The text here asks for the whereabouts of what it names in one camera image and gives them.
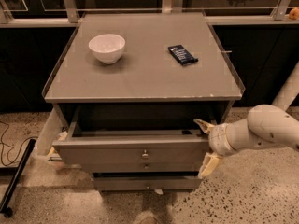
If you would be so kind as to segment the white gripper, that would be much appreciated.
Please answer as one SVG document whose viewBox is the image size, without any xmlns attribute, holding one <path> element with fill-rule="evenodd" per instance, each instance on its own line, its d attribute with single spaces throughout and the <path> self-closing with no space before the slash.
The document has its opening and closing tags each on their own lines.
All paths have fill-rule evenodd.
<svg viewBox="0 0 299 224">
<path fill-rule="evenodd" d="M 208 142 L 213 153 L 207 153 L 203 159 L 202 166 L 199 169 L 198 177 L 204 179 L 211 175 L 222 161 L 222 156 L 231 156 L 236 150 L 230 145 L 227 138 L 227 123 L 214 126 L 201 119 L 193 120 L 200 129 L 208 134 Z"/>
</svg>

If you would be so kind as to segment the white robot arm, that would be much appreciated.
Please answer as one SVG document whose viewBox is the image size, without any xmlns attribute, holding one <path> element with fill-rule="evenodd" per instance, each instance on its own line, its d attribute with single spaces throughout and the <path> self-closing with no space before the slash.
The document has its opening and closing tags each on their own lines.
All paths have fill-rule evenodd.
<svg viewBox="0 0 299 224">
<path fill-rule="evenodd" d="M 299 93 L 299 63 L 271 105 L 254 106 L 245 119 L 213 125 L 201 119 L 194 122 L 208 135 L 212 150 L 204 157 L 198 177 L 209 176 L 220 160 L 245 149 L 290 147 L 299 150 L 299 121 L 286 110 Z"/>
</svg>

